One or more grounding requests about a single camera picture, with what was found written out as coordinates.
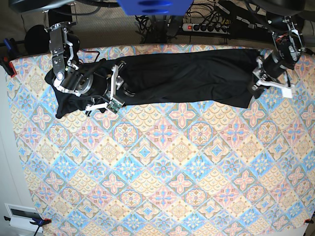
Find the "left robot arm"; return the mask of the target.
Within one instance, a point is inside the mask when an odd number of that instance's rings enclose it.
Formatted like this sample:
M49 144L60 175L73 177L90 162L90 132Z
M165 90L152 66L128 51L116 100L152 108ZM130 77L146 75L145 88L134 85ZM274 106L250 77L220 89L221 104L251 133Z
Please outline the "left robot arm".
M296 85L290 81L288 70L294 70L303 52L304 40L296 28L296 15L301 13L305 1L246 0L247 10L272 35L275 50L266 58L256 58L252 82L248 90L258 99L265 89L278 88L282 97L292 98Z

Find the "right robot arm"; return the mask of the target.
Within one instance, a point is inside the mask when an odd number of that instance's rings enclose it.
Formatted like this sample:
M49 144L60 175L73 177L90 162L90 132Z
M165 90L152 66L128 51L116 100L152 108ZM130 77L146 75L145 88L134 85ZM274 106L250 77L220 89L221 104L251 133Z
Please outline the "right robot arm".
M80 41L71 31L74 25L76 22L72 20L60 20L45 29L49 34L47 45L53 66L45 80L55 91L59 104L57 116L63 117L76 110L83 110L86 115L93 110L116 114L125 104L117 92L132 95L120 76L126 62L116 61L104 72L101 69L108 62L106 59L81 63L77 55Z

